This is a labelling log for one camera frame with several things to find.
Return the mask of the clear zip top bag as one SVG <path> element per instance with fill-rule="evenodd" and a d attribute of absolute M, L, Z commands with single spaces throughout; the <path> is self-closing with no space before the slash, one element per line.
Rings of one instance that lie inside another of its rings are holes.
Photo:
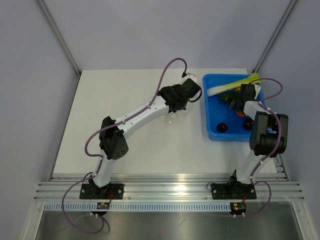
<path fill-rule="evenodd" d="M 167 125 L 171 125 L 174 122 L 177 122 L 178 120 L 186 117 L 192 111 L 194 105 L 195 105 L 194 102 L 188 102 L 185 107 L 185 110 L 177 110 L 176 112 L 167 113 L 159 117 L 159 121 Z"/>

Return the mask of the orange persimmon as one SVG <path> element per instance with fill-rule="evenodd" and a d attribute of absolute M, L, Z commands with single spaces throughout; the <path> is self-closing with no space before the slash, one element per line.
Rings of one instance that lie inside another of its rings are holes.
<path fill-rule="evenodd" d="M 240 111 L 238 111 L 238 110 L 236 110 L 235 112 L 236 112 L 236 114 L 237 114 L 239 117 L 241 117 L 241 118 L 247 118 L 247 117 L 248 117 L 246 114 L 244 114 L 243 112 L 240 112 Z"/>

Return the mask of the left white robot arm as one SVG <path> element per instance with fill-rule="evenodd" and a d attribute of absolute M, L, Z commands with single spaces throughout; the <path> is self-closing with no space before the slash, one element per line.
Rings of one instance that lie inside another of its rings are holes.
<path fill-rule="evenodd" d="M 129 151 L 127 139 L 149 122 L 179 111 L 185 111 L 188 103 L 202 96 L 201 87 L 190 77 L 181 84 L 162 87 L 154 100 L 123 117 L 103 119 L 98 131 L 100 161 L 93 174 L 90 193 L 97 199 L 108 194 L 111 175 L 118 159 Z"/>

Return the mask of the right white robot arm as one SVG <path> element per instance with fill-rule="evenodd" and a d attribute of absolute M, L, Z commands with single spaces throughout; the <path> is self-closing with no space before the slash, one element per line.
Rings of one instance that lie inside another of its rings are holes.
<path fill-rule="evenodd" d="M 263 101 L 257 99 L 260 90 L 261 86 L 253 82 L 242 84 L 230 103 L 230 109 L 253 121 L 249 138 L 250 152 L 226 184 L 227 193 L 232 198 L 253 193 L 255 174 L 287 148 L 289 117 L 263 105 Z"/>

